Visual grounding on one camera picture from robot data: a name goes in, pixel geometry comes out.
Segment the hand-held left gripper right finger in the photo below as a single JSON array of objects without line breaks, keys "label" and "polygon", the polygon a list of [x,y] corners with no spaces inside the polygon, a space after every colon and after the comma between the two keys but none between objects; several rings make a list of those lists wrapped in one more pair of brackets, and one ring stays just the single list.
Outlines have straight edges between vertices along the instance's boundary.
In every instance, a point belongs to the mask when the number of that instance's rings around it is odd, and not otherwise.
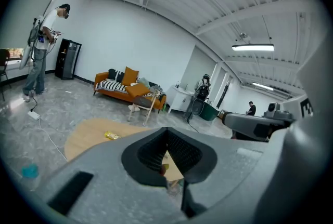
[{"label": "hand-held left gripper right finger", "polygon": [[165,224],[255,224],[276,168],[276,140],[219,138],[167,128],[168,150],[184,176],[182,207]]}]

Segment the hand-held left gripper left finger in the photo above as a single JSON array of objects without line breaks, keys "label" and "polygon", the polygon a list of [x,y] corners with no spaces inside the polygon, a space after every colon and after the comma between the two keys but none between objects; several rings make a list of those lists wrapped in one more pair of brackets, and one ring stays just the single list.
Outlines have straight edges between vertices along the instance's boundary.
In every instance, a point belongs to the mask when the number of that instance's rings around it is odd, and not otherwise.
[{"label": "hand-held left gripper left finger", "polygon": [[142,185],[121,157],[131,144],[156,132],[142,131],[97,144],[55,171],[36,191],[55,224],[176,224],[184,219],[167,188]]}]

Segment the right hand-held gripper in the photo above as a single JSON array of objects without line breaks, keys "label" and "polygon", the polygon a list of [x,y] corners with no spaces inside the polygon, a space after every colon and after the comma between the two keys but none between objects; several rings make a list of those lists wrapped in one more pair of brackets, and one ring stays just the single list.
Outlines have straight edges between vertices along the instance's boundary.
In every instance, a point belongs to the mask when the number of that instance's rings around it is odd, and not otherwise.
[{"label": "right hand-held gripper", "polygon": [[280,110],[275,112],[273,118],[226,112],[222,123],[232,130],[232,139],[268,142],[273,132],[313,115],[308,97],[294,97],[278,103]]}]

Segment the oval wooden table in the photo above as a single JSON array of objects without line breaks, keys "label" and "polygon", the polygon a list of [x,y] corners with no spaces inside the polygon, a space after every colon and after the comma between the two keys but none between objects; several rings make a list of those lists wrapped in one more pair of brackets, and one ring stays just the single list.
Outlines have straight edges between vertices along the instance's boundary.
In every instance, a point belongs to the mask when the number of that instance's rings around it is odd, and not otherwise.
[{"label": "oval wooden table", "polygon": [[[147,130],[150,129],[115,122],[106,118],[85,120],[82,121],[67,138],[64,148],[65,157],[68,161],[71,161],[91,147],[110,141],[110,139],[105,136],[106,132],[111,132],[123,138]],[[176,167],[169,152],[163,157],[162,173],[166,180],[173,184],[183,179],[183,175]]]}]

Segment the ceiling strip light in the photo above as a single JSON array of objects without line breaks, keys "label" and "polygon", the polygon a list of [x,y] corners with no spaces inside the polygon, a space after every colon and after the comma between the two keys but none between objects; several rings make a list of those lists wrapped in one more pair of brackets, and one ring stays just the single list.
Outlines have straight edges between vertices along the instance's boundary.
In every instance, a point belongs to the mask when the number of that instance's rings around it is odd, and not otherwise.
[{"label": "ceiling strip light", "polygon": [[269,90],[269,91],[274,91],[274,88],[271,88],[269,86],[262,85],[262,84],[259,84],[259,83],[253,82],[252,85],[254,85],[256,87],[259,87],[259,88],[263,88],[263,89]]},{"label": "ceiling strip light", "polygon": [[274,51],[273,44],[243,44],[243,45],[233,45],[233,51]]}]

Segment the white cabinet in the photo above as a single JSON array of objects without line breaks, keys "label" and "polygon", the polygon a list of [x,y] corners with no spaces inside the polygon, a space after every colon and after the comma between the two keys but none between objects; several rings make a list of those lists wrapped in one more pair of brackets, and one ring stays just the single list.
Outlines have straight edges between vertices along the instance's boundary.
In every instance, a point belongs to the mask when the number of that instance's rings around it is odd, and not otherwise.
[{"label": "white cabinet", "polygon": [[169,106],[168,113],[172,110],[186,112],[194,92],[171,86],[166,92],[166,104]]}]

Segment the small teal cloth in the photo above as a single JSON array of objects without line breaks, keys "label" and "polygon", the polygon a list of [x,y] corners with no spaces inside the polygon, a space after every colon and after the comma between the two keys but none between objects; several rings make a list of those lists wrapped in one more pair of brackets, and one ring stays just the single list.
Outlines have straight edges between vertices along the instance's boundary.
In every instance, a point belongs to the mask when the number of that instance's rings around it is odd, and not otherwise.
[{"label": "small teal cloth", "polygon": [[21,174],[23,178],[35,179],[39,176],[39,168],[35,163],[32,163],[27,166],[23,166]]}]

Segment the white ceiling sensor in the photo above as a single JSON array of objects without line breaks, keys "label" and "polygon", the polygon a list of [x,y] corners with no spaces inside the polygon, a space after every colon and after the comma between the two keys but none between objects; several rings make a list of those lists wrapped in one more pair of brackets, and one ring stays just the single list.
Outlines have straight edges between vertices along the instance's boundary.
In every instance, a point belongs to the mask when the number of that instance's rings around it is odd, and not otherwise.
[{"label": "white ceiling sensor", "polygon": [[251,37],[246,33],[240,33],[235,41],[249,44],[251,42]]}]

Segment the black white patterned throw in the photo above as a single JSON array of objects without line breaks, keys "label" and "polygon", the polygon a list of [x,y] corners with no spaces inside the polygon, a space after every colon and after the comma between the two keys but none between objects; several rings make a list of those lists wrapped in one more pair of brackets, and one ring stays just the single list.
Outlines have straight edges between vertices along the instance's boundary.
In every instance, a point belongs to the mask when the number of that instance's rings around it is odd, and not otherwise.
[{"label": "black white patterned throw", "polygon": [[156,99],[159,99],[160,101],[165,96],[163,89],[159,85],[150,86],[149,91],[153,97],[156,97]]}]

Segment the orange sofa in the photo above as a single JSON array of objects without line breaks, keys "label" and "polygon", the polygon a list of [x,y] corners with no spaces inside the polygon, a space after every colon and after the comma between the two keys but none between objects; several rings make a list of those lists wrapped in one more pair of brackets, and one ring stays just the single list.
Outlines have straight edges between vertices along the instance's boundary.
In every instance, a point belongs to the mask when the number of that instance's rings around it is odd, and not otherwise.
[{"label": "orange sofa", "polygon": [[[133,102],[133,97],[131,97],[128,93],[120,93],[117,91],[108,91],[108,90],[102,90],[102,89],[96,90],[95,89],[95,86],[97,83],[99,83],[107,78],[108,78],[108,72],[96,74],[95,81],[94,81],[94,95],[96,94],[96,92],[98,92],[98,93],[101,93],[103,95],[106,95],[106,96],[109,96],[112,98],[117,98],[117,99],[127,101],[127,102]],[[152,97],[151,94],[146,94],[144,96],[149,97],[149,99],[150,99],[150,97]],[[167,96],[165,94],[165,96],[162,98],[161,101],[159,99],[156,99],[153,108],[157,109],[158,111],[162,110],[163,105],[166,103],[166,98],[167,98]]]}]

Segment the orange cushion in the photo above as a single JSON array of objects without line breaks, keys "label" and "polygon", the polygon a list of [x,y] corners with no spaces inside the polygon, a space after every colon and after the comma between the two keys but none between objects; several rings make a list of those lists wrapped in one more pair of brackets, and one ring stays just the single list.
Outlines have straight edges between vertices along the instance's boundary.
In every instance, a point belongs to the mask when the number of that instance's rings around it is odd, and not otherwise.
[{"label": "orange cushion", "polygon": [[126,67],[121,84],[124,86],[130,86],[132,83],[136,83],[138,74],[139,74],[138,71]]},{"label": "orange cushion", "polygon": [[136,83],[135,85],[127,86],[125,90],[133,98],[141,97],[150,93],[150,90],[143,83]]}]

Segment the black white striped blanket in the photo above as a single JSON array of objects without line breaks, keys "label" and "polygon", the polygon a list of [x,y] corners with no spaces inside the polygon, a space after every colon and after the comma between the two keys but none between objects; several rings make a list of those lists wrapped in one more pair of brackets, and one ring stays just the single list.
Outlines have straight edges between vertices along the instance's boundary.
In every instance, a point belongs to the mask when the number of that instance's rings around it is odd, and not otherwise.
[{"label": "black white striped blanket", "polygon": [[96,90],[108,90],[108,91],[117,91],[120,93],[127,93],[126,86],[122,85],[121,83],[111,80],[111,79],[105,79],[99,83],[96,84],[95,89]]}]

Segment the person's grey shirt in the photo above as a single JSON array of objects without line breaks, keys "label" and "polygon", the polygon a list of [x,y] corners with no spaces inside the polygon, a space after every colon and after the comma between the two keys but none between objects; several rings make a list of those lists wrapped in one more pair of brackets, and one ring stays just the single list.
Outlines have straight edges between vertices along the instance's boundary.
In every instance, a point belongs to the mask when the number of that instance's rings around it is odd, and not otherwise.
[{"label": "person's grey shirt", "polygon": [[313,116],[288,129],[275,173],[298,193],[332,183],[325,178],[333,176],[333,15],[326,16],[328,31],[298,72]]}]

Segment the black white striped pillow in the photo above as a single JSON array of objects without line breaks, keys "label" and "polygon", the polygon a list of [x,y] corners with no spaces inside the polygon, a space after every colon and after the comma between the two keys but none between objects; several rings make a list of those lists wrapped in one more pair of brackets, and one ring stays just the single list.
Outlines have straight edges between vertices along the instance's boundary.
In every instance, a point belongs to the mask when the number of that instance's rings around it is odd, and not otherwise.
[{"label": "black white striped pillow", "polygon": [[108,70],[108,79],[121,83],[124,77],[124,72],[115,69]]}]

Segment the dark chair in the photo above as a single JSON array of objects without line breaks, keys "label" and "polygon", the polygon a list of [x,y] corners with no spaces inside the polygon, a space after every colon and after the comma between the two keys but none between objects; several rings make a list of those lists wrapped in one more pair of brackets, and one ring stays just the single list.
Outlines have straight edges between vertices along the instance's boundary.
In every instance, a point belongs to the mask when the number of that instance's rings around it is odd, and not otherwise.
[{"label": "dark chair", "polygon": [[0,90],[2,92],[3,101],[5,101],[4,96],[4,84],[2,82],[2,77],[4,76],[8,80],[7,76],[7,63],[10,59],[10,52],[8,49],[0,49]]}]

